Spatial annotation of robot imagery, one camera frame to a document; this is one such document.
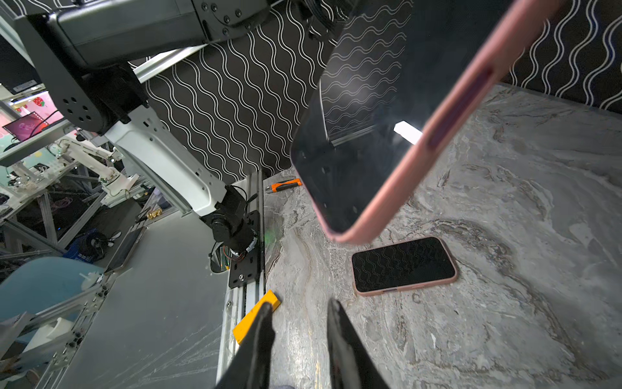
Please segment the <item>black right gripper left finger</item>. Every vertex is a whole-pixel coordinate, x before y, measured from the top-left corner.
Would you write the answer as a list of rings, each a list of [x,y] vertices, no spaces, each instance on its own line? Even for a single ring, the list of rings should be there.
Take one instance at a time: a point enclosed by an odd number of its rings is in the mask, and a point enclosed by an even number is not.
[[[275,341],[272,305],[262,304],[232,363],[215,388],[270,387],[271,350]]]

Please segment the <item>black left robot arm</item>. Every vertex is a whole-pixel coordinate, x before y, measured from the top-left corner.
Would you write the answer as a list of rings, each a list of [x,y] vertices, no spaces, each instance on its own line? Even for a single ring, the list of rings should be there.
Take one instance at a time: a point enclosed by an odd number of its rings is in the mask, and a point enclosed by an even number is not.
[[[243,256],[261,235],[233,180],[288,167],[350,1],[9,1],[60,114],[170,186]]]

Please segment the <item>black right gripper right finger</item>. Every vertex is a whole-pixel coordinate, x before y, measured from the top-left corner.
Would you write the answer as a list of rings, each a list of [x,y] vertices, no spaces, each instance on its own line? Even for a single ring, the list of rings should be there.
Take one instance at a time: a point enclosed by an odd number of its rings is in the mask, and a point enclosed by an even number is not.
[[[388,388],[335,298],[327,306],[327,347],[332,388]]]

